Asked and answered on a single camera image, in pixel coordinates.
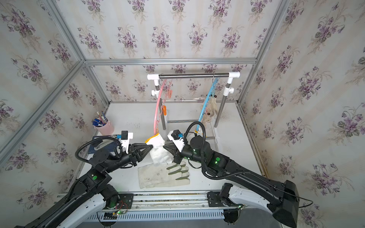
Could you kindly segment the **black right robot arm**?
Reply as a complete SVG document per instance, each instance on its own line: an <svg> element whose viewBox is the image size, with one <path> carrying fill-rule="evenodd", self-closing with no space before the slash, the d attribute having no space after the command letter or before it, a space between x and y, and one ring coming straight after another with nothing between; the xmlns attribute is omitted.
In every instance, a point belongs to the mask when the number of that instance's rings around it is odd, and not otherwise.
<svg viewBox="0 0 365 228"><path fill-rule="evenodd" d="M206 141L206 130L202 128L202 135L195 134L188 141L187 136L193 126L203 124L199 121L191 123L183 134L179 130L168 133L169 143L164 149L174 157L174 162L180 164L183 159L189 162L199 162L202 174L210 180L227 180L220 192L215 192L211 199L213 202L228 206L224 210L224 221L234 224L243 206L248 205L249 200L243 197L243 202L238 202L234 197L234 191L240 186L261 196L258 200L264 210L270 212L273 218L281 224L295 228L298 225L299 193L295 183L275 181L261 176L241 165L233 159L211 149Z"/></svg>

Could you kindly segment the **blue wavy hanger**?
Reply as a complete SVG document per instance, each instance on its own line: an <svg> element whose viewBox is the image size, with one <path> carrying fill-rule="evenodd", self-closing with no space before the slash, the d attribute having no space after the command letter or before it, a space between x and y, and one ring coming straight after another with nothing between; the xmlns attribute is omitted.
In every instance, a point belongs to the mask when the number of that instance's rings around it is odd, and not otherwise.
<svg viewBox="0 0 365 228"><path fill-rule="evenodd" d="M216 88L216 84L218 83L218 81L219 81L218 78L216 78L213 81L213 83L212 83L212 85L210 87L210 90L208 92L208 95L207 95L207 97L204 100L204 103L202 105L202 110L201 110L201 113L200 113L200 116L199 116L199 119L198 119L198 121L200 121L200 122L202 122L202 117L203 117L204 113L208 110L208 101L209 101L210 97L216 96L215 95L215 88Z"/></svg>

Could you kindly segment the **beige glove black cuff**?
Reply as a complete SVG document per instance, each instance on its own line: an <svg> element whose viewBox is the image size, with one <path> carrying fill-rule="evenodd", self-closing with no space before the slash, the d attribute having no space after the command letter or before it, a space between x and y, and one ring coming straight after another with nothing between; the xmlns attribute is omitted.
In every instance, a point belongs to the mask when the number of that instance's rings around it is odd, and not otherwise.
<svg viewBox="0 0 365 228"><path fill-rule="evenodd" d="M203 117L202 117L202 123L203 124L208 124L208 123L210 123L211 121L212 121L212 119L213 119L213 117L214 117L214 111L212 111L212 110L207 110L205 113L204 113L204 115L203 115Z"/></svg>
<svg viewBox="0 0 365 228"><path fill-rule="evenodd" d="M218 114L216 96L210 97L210 99L208 101L208 113L210 113L211 116Z"/></svg>

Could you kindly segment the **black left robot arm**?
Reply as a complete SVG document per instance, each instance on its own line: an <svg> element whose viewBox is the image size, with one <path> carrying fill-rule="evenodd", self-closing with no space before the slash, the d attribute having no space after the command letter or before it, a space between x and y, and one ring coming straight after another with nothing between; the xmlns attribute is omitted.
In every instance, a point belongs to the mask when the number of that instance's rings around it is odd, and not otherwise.
<svg viewBox="0 0 365 228"><path fill-rule="evenodd" d="M120 201L118 191L110 184L110 173L118 169L137 166L153 149L146 143L129 144L123 150L121 136L101 136L80 146L75 157L91 165L86 174L79 177L68 193L44 214L26 225L27 228L76 227L90 214L104 207L114 209ZM80 157L82 149L100 140L116 142L114 153L101 149L89 159Z"/></svg>

